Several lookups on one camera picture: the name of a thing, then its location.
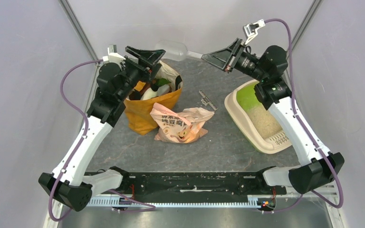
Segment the clear plastic litter scoop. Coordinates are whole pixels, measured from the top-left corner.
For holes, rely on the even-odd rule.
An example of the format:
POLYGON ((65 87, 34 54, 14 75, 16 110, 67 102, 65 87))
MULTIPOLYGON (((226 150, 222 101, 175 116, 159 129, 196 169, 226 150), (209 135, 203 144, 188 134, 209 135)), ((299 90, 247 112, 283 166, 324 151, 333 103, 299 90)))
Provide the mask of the clear plastic litter scoop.
POLYGON ((160 40, 155 44, 155 49, 165 50, 162 59, 173 61, 183 61, 185 59, 194 59, 202 61, 202 53, 188 50, 185 44, 170 40, 160 40))

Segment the grey bag sealing clip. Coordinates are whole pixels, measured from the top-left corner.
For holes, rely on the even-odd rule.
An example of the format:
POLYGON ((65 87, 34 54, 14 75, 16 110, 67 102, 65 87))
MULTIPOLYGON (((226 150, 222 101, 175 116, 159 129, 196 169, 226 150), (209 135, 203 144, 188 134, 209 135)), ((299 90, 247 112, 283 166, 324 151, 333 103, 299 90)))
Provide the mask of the grey bag sealing clip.
POLYGON ((199 90, 199 94, 201 95, 201 102, 203 105, 210 106, 214 111, 218 110, 218 107, 210 100, 210 98, 202 90, 199 90))

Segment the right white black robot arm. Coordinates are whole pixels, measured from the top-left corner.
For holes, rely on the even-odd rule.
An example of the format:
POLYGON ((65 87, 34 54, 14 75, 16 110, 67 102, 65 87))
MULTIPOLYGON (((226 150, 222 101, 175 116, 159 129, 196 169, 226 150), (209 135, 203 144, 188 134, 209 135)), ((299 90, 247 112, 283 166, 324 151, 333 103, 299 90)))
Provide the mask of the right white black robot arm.
POLYGON ((288 67, 285 49, 272 45, 257 57, 247 53, 244 42, 238 38, 228 47, 202 55, 201 59, 222 71, 237 70, 256 79, 257 100, 277 120, 295 149, 300 165, 265 170, 263 177, 255 181, 260 194, 268 194, 278 185, 293 187, 304 194, 332 182, 336 183, 338 193, 343 194, 338 173, 345 159, 339 152, 332 153, 303 120, 294 93, 283 79, 288 67))

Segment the pink cat litter bag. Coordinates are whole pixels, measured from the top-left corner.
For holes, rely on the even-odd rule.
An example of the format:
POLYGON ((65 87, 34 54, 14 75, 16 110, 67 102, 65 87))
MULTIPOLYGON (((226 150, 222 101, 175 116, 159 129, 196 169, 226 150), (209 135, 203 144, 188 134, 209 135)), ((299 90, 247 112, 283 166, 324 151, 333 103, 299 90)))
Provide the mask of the pink cat litter bag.
POLYGON ((203 126, 214 116, 214 111, 195 107, 175 113, 164 105, 155 103, 150 116, 159 126, 155 140, 187 144, 208 133, 208 130, 204 129, 203 126))

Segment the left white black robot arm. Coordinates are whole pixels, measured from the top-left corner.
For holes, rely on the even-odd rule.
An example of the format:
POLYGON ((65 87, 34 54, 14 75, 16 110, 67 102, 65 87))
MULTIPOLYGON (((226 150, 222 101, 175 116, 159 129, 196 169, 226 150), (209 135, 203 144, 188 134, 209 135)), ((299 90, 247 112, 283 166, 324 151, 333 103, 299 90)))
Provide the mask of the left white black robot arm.
POLYGON ((49 195, 74 211, 84 209, 91 198, 115 190, 129 191, 130 181, 113 169, 96 175, 85 174, 88 164, 104 138, 112 131, 125 110, 125 99, 139 82, 151 82, 161 68, 165 50, 125 48, 126 56, 111 45, 99 60, 95 97, 82 112, 83 125, 74 143, 59 165, 50 173, 42 173, 39 184, 49 195))

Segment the beige green litter box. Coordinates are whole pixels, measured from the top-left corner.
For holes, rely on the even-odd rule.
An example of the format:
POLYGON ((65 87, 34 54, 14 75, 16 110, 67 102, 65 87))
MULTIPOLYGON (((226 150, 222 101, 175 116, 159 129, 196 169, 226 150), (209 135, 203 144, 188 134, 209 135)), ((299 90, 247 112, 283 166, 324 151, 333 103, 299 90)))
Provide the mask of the beige green litter box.
POLYGON ((275 154, 292 146, 277 120, 255 96, 257 80, 250 80, 228 94, 225 108, 239 130, 259 152, 275 154))

